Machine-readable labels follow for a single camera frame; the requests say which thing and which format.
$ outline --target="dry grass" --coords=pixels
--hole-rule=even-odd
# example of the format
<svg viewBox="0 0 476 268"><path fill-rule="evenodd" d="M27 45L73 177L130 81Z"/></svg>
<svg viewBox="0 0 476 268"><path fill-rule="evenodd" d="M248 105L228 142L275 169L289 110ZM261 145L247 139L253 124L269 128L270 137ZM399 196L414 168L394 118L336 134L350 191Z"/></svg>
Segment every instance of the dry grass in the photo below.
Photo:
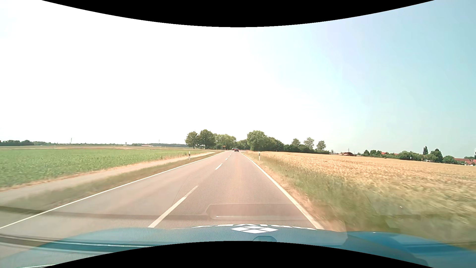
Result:
<svg viewBox="0 0 476 268"><path fill-rule="evenodd" d="M476 240L476 167L285 152L261 152L261 161L247 156L313 202L331 205L351 229L395 227L436 240Z"/></svg>

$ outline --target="distant forest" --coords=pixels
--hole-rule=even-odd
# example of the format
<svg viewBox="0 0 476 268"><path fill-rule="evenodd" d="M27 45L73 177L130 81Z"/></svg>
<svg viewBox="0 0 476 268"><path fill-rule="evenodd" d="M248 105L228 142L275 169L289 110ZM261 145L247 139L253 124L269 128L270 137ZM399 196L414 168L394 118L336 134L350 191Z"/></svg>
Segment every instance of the distant forest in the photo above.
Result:
<svg viewBox="0 0 476 268"><path fill-rule="evenodd" d="M60 143L47 143L47 142L31 142L29 140L24 140L24 141L14 141L14 140L8 140L8 141L0 141L0 146L33 146L33 145L81 145L81 146L112 146L112 145L122 145L122 144L60 144ZM129 144L129 146L142 146L142 145L152 145L152 146L166 146L166 147L187 147L186 144Z"/></svg>

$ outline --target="green crop field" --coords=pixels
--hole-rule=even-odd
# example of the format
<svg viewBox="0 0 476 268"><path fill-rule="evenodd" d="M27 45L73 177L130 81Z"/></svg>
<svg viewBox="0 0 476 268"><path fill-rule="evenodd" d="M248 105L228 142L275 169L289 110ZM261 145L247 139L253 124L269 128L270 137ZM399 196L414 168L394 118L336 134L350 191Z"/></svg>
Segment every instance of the green crop field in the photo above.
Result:
<svg viewBox="0 0 476 268"><path fill-rule="evenodd" d="M204 153L190 149L45 148L0 150L0 187Z"/></svg>

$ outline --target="field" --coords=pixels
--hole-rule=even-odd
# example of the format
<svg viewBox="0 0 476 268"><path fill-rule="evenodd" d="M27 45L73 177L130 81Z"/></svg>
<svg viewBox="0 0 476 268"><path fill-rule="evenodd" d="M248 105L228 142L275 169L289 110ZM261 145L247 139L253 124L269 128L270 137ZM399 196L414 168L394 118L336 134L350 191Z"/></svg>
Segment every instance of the field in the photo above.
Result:
<svg viewBox="0 0 476 268"><path fill-rule="evenodd" d="M476 241L476 168L372 157L254 152L347 230L398 231L439 241Z"/></svg>
<svg viewBox="0 0 476 268"><path fill-rule="evenodd" d="M2 148L0 187L30 183L117 166L186 156L191 149L114 147Z"/></svg>

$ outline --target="solid white edge line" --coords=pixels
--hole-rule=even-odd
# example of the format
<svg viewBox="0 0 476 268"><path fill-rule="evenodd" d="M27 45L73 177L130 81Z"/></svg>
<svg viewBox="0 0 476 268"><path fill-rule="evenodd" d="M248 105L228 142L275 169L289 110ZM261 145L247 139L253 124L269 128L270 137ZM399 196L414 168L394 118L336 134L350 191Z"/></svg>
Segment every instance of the solid white edge line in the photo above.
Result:
<svg viewBox="0 0 476 268"><path fill-rule="evenodd" d="M150 177L153 177L153 176L157 176L157 175L162 174L162 173L165 173L165 172L167 172L167 171L174 170L174 169L177 169L177 168L179 168L179 167L183 167L183 166L186 166L186 165L189 165L189 164L193 164L193 163L196 163L196 162L205 160L205 159L209 159L210 157L214 157L214 156L217 156L217 155L219 155L219 154L221 154L221 153L218 153L218 154L216 154L216 155L212 155L212 156L209 156L209 157L207 157L207 158L203 158L203 159L194 161L194 162L192 162L192 163L188 163L188 164L185 164L185 165L181 165L181 166L178 166L178 167L174 167L174 168L172 168L172 169L169 169L169 170L166 170L166 171L162 171L162 172L157 173L157 174L154 174L154 175L152 175L152 176L148 176L148 177L145 177L145 178L142 178L142 179L138 179L137 181L133 181L133 182L129 182L129 183L126 183L126 184L123 184L123 185L119 185L119 186L114 187L114 188L112 188L112 189L109 189L109 190L106 190L106 191L102 191L102 192L100 192L100 193L93 194L93 195L91 195L91 196L87 196L87 197L81 198L81 199L76 200L76 201L73 201L73 202L69 202L69 203L64 204L64 205L61 205L61 206L57 206L57 207L52 208L52 209L50 209L50 210L43 211L43 212L40 212L40 213L38 213L38 214L32 215L32 216L30 216L30 217L27 217L27 218L18 220L18 221L16 221L16 222L12 222L12 223L7 224L7 225L5 225L5 226L2 226L2 227L0 227L0 229L3 229L3 228L8 227L8 226L12 226L12 225L14 225L14 224L16 224L16 223L19 223L19 222L22 222L22 221L31 219L31 218L36 217L36 216L43 215L43 214L48 213L48 212L50 212L50 211L56 210L56 209L58 209L58 208L62 208L62 207L64 207L64 206L68 206L68 205L74 204L74 203L76 203L76 202L79 202L79 201L88 199L88 198L90 198L90 197L97 196L97 195L103 194L103 193L105 193L105 192L109 192L109 191L112 191L112 190L114 190L114 189L117 189L117 188L120 188L120 187L129 185L129 184L133 184L133 183L135 183L135 182L138 182L138 181L141 181L141 180L145 180L145 179L150 178Z"/></svg>
<svg viewBox="0 0 476 268"><path fill-rule="evenodd" d="M253 160L251 160L251 159L249 159L249 158L248 158L248 160L251 161L253 164L255 164L255 166L257 166L257 167L261 170L261 172L263 172L263 173L266 175L266 177L268 177L268 179L270 179L270 180L274 183L274 185L276 185L276 187L278 187L278 188L281 190L281 192L283 192L283 194L286 195L286 197L288 197L289 200L291 200L291 202L301 211L302 214L304 214L304 216L311 222L312 225L314 225L314 227L315 227L316 229L325 230L324 227L323 227L320 223L318 223L318 222L311 216L311 214L301 206L301 204L300 204L298 201L296 201L288 192L286 192L285 189L283 189L283 187L281 187L281 185L279 185L273 178L271 178L271 176L268 175L268 174L267 174L261 167L259 167Z"/></svg>
<svg viewBox="0 0 476 268"><path fill-rule="evenodd" d="M162 215L160 215L160 217L158 217L153 223L151 223L149 226L147 226L147 228L155 228L155 226L157 226L157 224L159 224L165 217L167 217L168 214L170 214L172 212L172 210L174 210L178 205L180 205L180 203L182 203L183 200L185 200L185 198L187 198L197 187L198 187L198 185L193 187L193 189L191 189L190 192L188 192L179 201L175 202L175 204L173 204Z"/></svg>

